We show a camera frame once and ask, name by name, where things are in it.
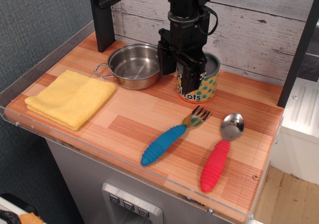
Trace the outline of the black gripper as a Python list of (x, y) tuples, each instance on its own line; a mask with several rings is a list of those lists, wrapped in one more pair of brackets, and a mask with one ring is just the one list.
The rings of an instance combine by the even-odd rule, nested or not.
[(162, 75), (176, 71), (182, 66), (181, 90), (186, 95), (199, 89), (201, 80), (206, 78), (207, 59), (203, 47), (207, 43), (210, 14), (195, 13), (181, 17), (174, 13), (167, 15), (170, 28), (160, 29), (158, 42), (158, 60)]

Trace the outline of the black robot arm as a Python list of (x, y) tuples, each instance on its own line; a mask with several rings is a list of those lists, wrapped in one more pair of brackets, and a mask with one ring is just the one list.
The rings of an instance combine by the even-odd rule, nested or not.
[(169, 0), (169, 29), (160, 29), (159, 67), (162, 75), (182, 67), (181, 90), (186, 95), (197, 90), (206, 75), (203, 47), (211, 34), (209, 0)]

